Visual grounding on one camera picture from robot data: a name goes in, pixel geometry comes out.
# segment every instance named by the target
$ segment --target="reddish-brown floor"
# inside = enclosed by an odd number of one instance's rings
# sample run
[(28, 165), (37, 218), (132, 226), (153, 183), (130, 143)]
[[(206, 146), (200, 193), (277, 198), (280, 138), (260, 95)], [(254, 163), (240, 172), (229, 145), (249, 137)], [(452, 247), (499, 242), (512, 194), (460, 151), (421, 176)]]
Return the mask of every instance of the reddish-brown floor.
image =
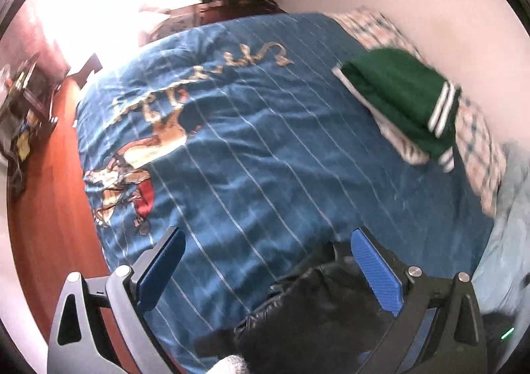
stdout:
[[(77, 138), (72, 128), (79, 87), (66, 80), (55, 97), (59, 123), (28, 158), (26, 191), (8, 202), (10, 236), (22, 289), (42, 335), (49, 339), (55, 304), (71, 271), (86, 278), (108, 275), (85, 198)], [(104, 314), (120, 361), (138, 372), (113, 323)]]

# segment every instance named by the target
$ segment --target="blue striped blanket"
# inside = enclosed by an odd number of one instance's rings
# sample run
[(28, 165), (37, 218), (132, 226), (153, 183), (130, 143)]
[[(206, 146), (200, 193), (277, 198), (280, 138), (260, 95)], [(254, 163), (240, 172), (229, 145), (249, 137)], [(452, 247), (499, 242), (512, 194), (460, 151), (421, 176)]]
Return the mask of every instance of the blue striped blanket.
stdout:
[(426, 273), (472, 273), (492, 227), (459, 157), (413, 167), (331, 72), (364, 48), (322, 14), (191, 29), (87, 85), (77, 110), (86, 195), (111, 270), (171, 225), (186, 253), (156, 337), (189, 372), (193, 341), (234, 326), (318, 244), (359, 225)]

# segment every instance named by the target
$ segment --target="blue textured pad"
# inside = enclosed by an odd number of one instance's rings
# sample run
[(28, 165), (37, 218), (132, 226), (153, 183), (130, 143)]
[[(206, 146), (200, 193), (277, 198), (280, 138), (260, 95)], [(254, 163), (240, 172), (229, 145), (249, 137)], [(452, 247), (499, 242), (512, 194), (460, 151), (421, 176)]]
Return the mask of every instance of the blue textured pad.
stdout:
[(381, 308), (394, 317), (403, 307), (401, 283), (377, 249), (360, 229), (351, 234), (351, 252), (370, 284)]
[(168, 285), (171, 275), (179, 264), (186, 249), (186, 234), (177, 229), (158, 253), (137, 287), (136, 307), (140, 312), (151, 311), (158, 303)]

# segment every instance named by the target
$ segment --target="green light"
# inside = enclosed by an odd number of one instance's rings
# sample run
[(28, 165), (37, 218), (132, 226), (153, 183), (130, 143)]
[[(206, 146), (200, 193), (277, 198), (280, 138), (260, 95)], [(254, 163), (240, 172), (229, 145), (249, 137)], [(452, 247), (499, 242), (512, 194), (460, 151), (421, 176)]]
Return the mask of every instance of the green light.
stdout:
[(505, 338), (508, 338), (508, 336), (511, 335), (511, 333), (515, 331), (515, 328), (511, 328), (507, 333), (505, 333), (500, 339), (504, 340)]

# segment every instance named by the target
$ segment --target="green folded garment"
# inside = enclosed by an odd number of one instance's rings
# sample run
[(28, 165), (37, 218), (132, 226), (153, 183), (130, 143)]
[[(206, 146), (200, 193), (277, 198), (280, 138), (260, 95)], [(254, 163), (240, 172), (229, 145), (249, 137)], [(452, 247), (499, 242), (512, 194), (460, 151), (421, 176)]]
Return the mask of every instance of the green folded garment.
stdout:
[(459, 87), (406, 51), (393, 48), (371, 50), (345, 63), (341, 71), (399, 131), (447, 163), (448, 150), (455, 144)]

